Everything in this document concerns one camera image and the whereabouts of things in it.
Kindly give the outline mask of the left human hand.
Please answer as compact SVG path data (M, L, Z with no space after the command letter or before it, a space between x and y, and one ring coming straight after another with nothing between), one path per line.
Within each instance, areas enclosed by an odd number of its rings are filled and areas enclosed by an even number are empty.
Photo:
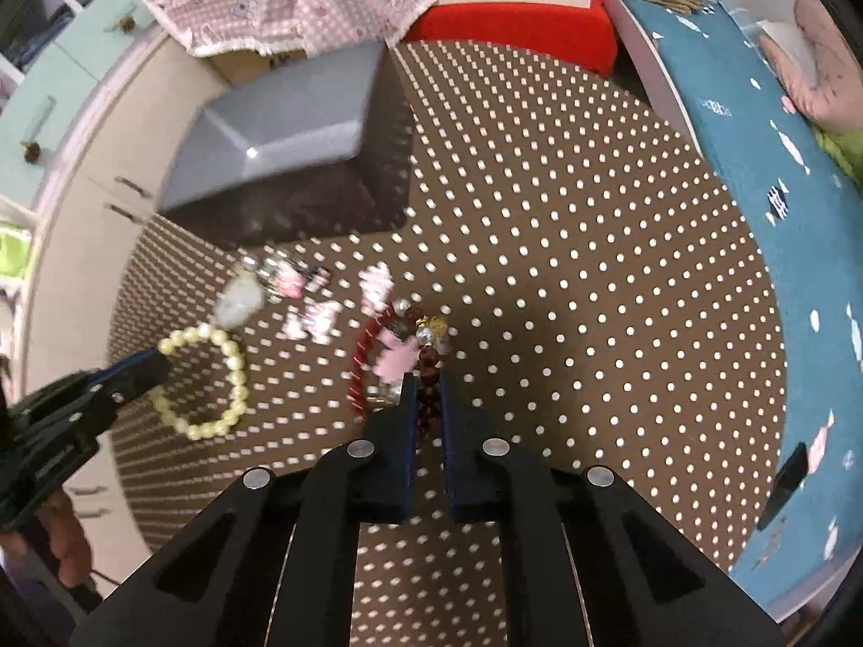
M66 589L88 583L92 573L92 548L74 514L72 499L58 489L39 509L35 520L47 533L50 555L58 562L57 578ZM33 543L20 532L2 534L2 567L23 565Z

